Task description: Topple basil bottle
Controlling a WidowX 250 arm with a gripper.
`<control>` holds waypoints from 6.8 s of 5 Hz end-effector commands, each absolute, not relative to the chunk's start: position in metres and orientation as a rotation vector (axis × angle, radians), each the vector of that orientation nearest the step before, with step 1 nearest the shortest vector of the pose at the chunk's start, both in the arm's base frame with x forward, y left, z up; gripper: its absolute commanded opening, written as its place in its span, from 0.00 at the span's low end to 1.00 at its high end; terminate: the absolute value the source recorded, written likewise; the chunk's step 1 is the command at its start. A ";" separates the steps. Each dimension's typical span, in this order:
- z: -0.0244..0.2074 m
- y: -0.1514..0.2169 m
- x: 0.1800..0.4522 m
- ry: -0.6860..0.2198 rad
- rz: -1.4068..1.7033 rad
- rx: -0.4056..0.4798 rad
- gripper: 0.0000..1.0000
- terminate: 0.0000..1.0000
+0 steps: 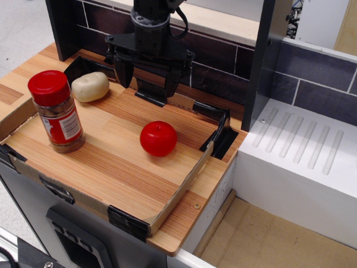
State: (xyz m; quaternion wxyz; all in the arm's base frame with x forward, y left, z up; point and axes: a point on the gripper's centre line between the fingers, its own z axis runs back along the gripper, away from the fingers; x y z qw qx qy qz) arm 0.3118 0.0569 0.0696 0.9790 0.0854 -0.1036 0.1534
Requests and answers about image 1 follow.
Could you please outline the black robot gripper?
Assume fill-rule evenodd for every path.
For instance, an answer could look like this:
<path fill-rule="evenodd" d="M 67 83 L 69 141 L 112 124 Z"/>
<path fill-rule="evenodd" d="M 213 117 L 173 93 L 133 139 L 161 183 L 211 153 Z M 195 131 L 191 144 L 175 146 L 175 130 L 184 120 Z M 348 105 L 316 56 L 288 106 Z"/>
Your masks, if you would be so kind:
<path fill-rule="evenodd" d="M 134 64 L 141 63 L 169 68 L 165 78 L 165 97 L 173 97 L 182 78 L 182 68 L 188 69 L 195 54 L 182 46 L 181 36 L 171 35 L 169 14 L 157 20 L 140 14 L 132 14 L 133 33 L 113 34 L 105 37 L 108 44 L 105 62 L 114 64 L 121 86 L 128 88 L 133 78 Z"/>

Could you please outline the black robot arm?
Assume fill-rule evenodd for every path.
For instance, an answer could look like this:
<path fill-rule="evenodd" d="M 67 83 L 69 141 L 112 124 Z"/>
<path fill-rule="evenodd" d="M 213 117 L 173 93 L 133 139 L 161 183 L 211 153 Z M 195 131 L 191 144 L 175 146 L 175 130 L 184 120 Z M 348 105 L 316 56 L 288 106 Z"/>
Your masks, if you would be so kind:
<path fill-rule="evenodd" d="M 175 36 L 171 32 L 170 18 L 177 13 L 187 22 L 179 8 L 181 1 L 134 1 L 131 9 L 133 33 L 108 35 L 105 62 L 114 65 L 115 74 L 122 86 L 129 87 L 134 66 L 143 65 L 166 71 L 162 96 L 172 97 L 180 79 L 191 72 L 195 54 L 184 48 L 179 40 L 188 32 L 185 29 Z"/>

